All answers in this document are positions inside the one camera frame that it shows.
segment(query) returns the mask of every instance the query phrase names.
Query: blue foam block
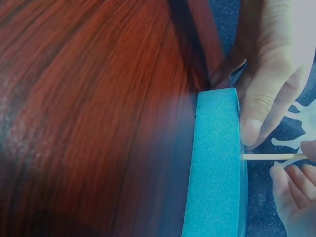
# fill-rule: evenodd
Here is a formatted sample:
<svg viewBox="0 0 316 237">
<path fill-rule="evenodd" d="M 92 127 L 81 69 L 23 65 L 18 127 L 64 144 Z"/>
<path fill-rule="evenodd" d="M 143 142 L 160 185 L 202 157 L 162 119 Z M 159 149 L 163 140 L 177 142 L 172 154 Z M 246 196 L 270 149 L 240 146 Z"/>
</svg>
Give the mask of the blue foam block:
<svg viewBox="0 0 316 237">
<path fill-rule="evenodd" d="M 183 237 L 245 235 L 247 169 L 234 88 L 198 94 Z"/>
</svg>

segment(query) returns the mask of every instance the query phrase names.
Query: wooden stick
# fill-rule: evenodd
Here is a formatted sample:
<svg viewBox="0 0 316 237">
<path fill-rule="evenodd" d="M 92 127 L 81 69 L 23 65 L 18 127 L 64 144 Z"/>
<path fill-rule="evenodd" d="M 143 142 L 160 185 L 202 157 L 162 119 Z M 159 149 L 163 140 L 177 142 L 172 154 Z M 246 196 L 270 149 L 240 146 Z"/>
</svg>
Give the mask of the wooden stick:
<svg viewBox="0 0 316 237">
<path fill-rule="evenodd" d="M 289 160 L 308 159 L 303 154 L 244 154 L 241 156 L 245 160 Z"/>
</svg>

